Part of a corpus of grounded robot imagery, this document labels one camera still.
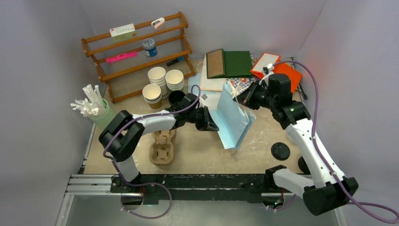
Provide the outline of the light blue paper bag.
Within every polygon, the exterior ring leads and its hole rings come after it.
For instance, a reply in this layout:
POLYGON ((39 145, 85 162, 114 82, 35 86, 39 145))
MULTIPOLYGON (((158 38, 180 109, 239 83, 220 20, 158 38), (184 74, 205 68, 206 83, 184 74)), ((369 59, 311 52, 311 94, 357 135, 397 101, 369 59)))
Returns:
POLYGON ((239 106, 233 94, 231 84, 224 84, 216 109, 210 111, 214 123, 219 128, 218 135, 224 149, 238 149, 256 120, 251 110, 247 111, 239 106))

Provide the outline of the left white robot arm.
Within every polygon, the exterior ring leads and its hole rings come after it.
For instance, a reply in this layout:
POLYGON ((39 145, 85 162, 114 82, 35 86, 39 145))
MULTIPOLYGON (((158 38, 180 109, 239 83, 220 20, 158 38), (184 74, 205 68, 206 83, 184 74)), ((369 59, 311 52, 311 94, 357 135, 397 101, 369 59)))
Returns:
POLYGON ((193 123, 199 131, 219 130, 208 107, 199 107, 198 104, 199 97, 188 93, 160 112, 139 115, 123 110, 112 119, 98 140, 104 148, 105 157, 112 161, 123 178, 124 189, 133 193, 140 188, 140 172, 132 155, 143 135, 177 129, 186 123, 193 123))

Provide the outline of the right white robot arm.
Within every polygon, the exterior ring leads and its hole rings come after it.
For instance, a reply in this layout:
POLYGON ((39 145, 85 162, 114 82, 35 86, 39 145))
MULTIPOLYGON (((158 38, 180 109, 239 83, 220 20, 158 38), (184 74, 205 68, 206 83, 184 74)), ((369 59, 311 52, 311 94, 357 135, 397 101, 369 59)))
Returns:
POLYGON ((234 101, 252 110, 260 107, 271 111, 273 118, 297 145, 311 173, 305 178, 279 165, 267 169, 265 188, 271 192, 284 188, 301 197, 306 208, 315 216, 334 210, 349 202, 359 185, 348 178, 329 156, 322 142, 312 132, 313 121, 302 102, 293 100, 291 80, 285 74, 272 74, 267 87, 260 81, 240 93, 234 101))

